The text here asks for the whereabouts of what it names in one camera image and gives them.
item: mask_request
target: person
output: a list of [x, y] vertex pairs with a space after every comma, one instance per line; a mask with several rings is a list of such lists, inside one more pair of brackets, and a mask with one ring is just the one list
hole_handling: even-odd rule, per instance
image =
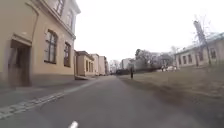
[[131, 79], [133, 79], [133, 68], [131, 68]]

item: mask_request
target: building facade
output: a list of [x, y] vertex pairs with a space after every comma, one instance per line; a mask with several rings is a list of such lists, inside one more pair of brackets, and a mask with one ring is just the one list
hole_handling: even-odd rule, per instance
[[78, 76], [94, 76], [94, 58], [86, 51], [77, 51], [76, 56]]
[[224, 33], [207, 39], [209, 54], [206, 45], [199, 45], [183, 49], [176, 54], [176, 64], [178, 68], [206, 66], [209, 57], [212, 64], [223, 63], [224, 61]]
[[126, 58], [126, 59], [121, 60], [121, 63], [120, 63], [121, 69], [128, 69], [130, 60], [131, 60], [131, 58]]
[[106, 57], [99, 56], [99, 75], [106, 75]]
[[91, 54], [94, 58], [94, 74], [99, 76], [99, 55], [98, 54]]
[[74, 79], [71, 55], [80, 13], [75, 0], [4, 0], [0, 13], [1, 85], [49, 85]]

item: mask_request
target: sky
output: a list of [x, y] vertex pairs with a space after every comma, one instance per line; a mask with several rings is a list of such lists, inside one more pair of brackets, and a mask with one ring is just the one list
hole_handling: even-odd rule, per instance
[[77, 0], [75, 49], [106, 56], [132, 58], [136, 49], [169, 52], [183, 48], [195, 36], [193, 21], [205, 21], [207, 31], [224, 31], [222, 0]]

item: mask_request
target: door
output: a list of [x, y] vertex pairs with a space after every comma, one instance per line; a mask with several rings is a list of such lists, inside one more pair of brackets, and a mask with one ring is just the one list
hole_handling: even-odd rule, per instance
[[29, 56], [30, 47], [12, 41], [11, 54], [8, 62], [8, 80], [11, 86], [29, 86]]

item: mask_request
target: asphalt road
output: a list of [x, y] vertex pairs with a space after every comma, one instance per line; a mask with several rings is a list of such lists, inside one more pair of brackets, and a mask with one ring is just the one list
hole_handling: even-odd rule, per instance
[[210, 128], [206, 121], [161, 100], [147, 90], [133, 88], [114, 76], [100, 78], [58, 100], [0, 120], [7, 128]]

